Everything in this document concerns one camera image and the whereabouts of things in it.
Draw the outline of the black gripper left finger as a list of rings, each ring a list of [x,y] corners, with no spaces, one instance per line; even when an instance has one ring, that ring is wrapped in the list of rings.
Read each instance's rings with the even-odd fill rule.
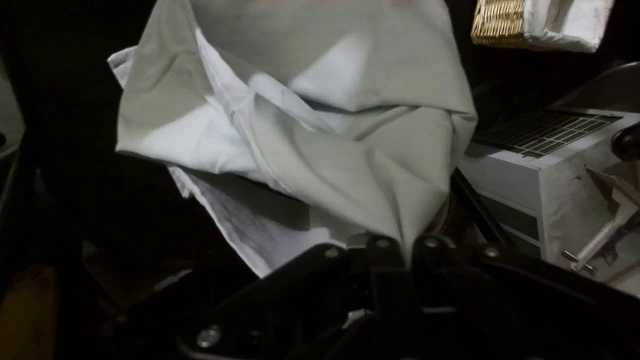
[[[213,308],[177,334],[187,360],[358,360],[385,355],[378,338],[383,270],[402,270],[394,240],[364,249],[318,245]]]

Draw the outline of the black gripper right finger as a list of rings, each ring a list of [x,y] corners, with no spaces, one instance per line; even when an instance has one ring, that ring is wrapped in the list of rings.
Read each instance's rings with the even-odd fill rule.
[[[418,285],[473,322],[482,360],[640,360],[640,303],[499,245],[420,238]]]

